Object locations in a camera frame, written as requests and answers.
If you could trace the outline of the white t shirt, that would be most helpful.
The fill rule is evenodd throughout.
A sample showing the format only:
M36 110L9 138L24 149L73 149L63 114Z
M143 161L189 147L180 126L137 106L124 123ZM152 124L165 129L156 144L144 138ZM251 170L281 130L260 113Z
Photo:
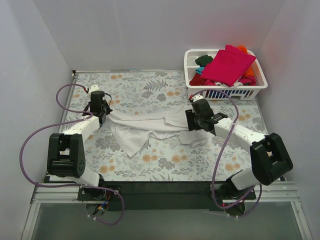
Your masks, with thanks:
M128 157L137 154L149 138L178 137L182 145L196 147L209 140L204 130L189 131L187 106L141 115L126 115L114 110L108 115L112 135Z

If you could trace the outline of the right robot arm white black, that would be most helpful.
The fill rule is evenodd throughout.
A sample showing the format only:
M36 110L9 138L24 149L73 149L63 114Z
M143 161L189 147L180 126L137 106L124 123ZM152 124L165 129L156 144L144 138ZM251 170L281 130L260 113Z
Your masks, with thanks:
M262 184L269 186L293 169L293 163L282 138L252 131L234 123L223 113L214 113L202 96L190 99L192 108L185 111L189 131L203 130L225 138L250 155L251 167L227 178L215 195L237 199L250 187Z

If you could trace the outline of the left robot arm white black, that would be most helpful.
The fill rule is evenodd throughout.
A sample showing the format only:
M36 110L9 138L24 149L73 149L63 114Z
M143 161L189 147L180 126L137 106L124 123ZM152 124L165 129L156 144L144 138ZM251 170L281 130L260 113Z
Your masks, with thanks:
M86 167L84 143L106 122L112 110L101 90L90 93L90 101L84 116L89 116L62 133L53 133L49 137L47 173L59 178L67 178L77 184L90 186L89 194L95 200L106 196L106 187L99 183L100 175Z

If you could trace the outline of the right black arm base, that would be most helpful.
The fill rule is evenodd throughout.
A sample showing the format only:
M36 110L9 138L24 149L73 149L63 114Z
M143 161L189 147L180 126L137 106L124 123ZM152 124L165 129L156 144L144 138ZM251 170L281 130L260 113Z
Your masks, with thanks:
M228 186L226 183L217 184L214 187L214 195L217 203L222 207L227 207L231 205L232 203L238 201L240 198L243 197L243 195L250 190L250 188L245 188L243 190L232 190L230 186ZM245 201L246 200L255 200L256 199L256 193L253 189L250 190L250 193L244 197L239 203L234 205L231 208L225 209L224 212L228 215L231 215L232 217L239 217L243 216L245 214L246 206Z

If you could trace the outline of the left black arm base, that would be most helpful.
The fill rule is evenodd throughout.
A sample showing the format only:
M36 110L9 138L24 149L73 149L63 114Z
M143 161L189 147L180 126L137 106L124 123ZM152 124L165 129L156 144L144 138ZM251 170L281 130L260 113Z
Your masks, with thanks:
M123 185L121 183L103 183L101 186L103 189L97 189L93 187L82 187L79 188L78 194L77 194L77 200L78 201L105 201L105 200L110 200L110 201L120 201L120 197L118 196L117 193L122 194L123 193Z

